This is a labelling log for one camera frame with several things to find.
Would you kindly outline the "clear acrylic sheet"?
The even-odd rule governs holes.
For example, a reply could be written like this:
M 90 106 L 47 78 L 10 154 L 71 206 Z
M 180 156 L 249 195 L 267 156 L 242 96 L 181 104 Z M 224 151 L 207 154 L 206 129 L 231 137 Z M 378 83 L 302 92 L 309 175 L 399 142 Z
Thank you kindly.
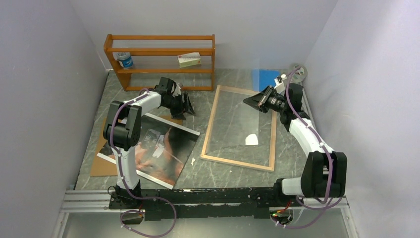
M 220 69 L 216 71 L 216 79 L 220 86 L 245 90 L 253 88 L 250 69 Z M 220 90 L 213 121 L 211 146 L 259 144 L 259 114 L 243 103 L 247 97 L 245 94 Z

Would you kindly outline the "printed photo of people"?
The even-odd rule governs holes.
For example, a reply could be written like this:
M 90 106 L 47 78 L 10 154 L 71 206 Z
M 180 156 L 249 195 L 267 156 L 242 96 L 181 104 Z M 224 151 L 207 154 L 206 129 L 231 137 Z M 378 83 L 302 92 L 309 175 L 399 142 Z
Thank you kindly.
M 122 170 L 118 172 L 119 187 L 122 179 L 130 189 L 140 184 L 140 178 L 173 189 L 200 133 L 152 115 L 142 116 L 139 141 L 129 151 L 121 149 Z

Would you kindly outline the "wooden picture frame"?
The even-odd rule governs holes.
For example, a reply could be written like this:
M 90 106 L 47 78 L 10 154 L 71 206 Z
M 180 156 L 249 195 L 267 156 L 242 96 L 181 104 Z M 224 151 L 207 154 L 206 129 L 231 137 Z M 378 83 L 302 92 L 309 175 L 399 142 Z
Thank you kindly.
M 259 114 L 259 144 L 251 146 L 228 146 L 215 147 L 210 145 L 214 116 L 217 108 L 217 101 L 220 90 L 235 92 L 248 95 L 256 94 L 255 91 L 236 89 L 218 85 L 215 91 L 214 101 L 210 113 L 208 127 L 204 138 L 201 158 L 213 162 L 219 162 L 244 168 L 251 168 L 261 171 L 273 172 L 275 168 L 276 154 L 276 131 L 277 131 L 277 112 Z

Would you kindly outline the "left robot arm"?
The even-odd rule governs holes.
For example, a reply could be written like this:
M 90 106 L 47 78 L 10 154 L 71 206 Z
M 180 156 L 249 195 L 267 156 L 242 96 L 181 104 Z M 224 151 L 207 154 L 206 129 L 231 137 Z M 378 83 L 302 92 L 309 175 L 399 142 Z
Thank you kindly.
M 164 107 L 180 119 L 184 113 L 193 114 L 188 94 L 182 85 L 162 77 L 154 88 L 142 89 L 139 95 L 127 101 L 113 101 L 106 117 L 103 137 L 111 147 L 117 167 L 117 184 L 111 206 L 139 208 L 143 197 L 141 182 L 135 167 L 135 147 L 141 137 L 142 116 L 153 109 Z

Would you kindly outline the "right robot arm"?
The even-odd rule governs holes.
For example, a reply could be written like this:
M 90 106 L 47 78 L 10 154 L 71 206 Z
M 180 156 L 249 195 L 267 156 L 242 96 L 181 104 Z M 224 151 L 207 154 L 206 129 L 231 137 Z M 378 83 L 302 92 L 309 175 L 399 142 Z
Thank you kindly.
M 345 194 L 347 157 L 342 152 L 336 152 L 321 138 L 309 115 L 302 110 L 302 99 L 303 87 L 291 83 L 284 94 L 267 86 L 243 100 L 259 112 L 278 112 L 280 122 L 295 137 L 307 157 L 302 175 L 281 179 L 281 187 L 273 191 L 272 199 L 279 206 L 286 205 L 292 196 L 329 199 Z

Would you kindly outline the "blue foam mat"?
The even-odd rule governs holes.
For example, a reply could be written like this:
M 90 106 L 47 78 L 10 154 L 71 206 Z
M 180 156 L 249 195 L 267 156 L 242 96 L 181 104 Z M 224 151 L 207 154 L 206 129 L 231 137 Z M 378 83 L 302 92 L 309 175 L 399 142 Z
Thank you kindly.
M 275 78 L 280 75 L 280 71 L 253 69 L 252 70 L 252 89 L 255 92 L 264 90 L 267 86 L 275 86 Z

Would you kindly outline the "clear tape roll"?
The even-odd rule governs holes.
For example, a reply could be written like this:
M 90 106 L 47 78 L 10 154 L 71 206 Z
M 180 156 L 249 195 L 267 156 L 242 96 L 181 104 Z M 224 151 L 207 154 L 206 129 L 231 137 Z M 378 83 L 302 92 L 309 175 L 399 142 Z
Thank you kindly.
M 306 67 L 299 63 L 292 63 L 289 66 L 288 74 L 296 72 L 292 75 L 292 82 L 293 83 L 302 83 L 308 76 L 308 71 Z

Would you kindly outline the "small white green box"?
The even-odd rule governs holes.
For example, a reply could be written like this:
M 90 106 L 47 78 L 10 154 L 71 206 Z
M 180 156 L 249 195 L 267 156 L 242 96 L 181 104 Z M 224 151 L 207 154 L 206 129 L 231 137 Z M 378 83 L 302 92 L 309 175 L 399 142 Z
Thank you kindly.
M 185 68 L 201 64 L 201 55 L 198 52 L 192 52 L 177 56 L 179 67 Z

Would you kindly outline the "orange wooden shelf rack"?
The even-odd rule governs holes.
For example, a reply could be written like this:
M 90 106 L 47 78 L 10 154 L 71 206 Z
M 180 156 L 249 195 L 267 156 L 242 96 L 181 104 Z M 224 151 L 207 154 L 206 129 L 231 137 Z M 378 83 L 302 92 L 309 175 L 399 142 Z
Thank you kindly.
M 208 74 L 210 84 L 184 86 L 189 91 L 212 91 L 215 86 L 215 35 L 113 35 L 104 42 L 104 53 L 124 91 L 147 86 L 131 83 L 133 74 Z M 133 65 L 123 68 L 117 52 L 129 52 Z M 180 68 L 177 56 L 192 52 L 201 55 L 201 64 Z

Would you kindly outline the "blue white small jar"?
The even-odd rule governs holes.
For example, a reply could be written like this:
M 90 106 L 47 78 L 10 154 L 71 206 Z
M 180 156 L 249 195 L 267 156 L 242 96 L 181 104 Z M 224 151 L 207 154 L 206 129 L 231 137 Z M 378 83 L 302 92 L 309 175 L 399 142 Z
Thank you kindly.
M 117 52 L 116 57 L 123 68 L 130 68 L 133 65 L 133 60 L 129 52 Z

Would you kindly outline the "brown cardboard backing board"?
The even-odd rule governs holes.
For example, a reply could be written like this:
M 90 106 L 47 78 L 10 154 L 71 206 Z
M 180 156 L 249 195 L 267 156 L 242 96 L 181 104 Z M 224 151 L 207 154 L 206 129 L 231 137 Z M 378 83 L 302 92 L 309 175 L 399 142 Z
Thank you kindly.
M 109 162 L 97 154 L 107 144 L 107 141 L 103 138 L 103 127 L 105 125 L 105 120 L 102 124 L 102 128 L 99 134 L 99 139 L 96 147 L 95 157 L 93 159 L 93 164 L 91 167 L 90 176 L 92 177 L 106 177 L 106 176 L 117 176 L 116 165 L 112 162 Z

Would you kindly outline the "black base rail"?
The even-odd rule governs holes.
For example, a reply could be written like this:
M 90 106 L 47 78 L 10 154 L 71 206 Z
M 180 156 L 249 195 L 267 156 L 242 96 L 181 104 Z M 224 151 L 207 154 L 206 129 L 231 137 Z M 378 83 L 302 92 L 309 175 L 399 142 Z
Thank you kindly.
M 110 194 L 109 209 L 137 210 L 146 221 L 187 218 L 253 217 L 267 219 L 285 207 L 298 206 L 296 198 L 273 187 L 142 189 L 140 199 L 117 189 Z

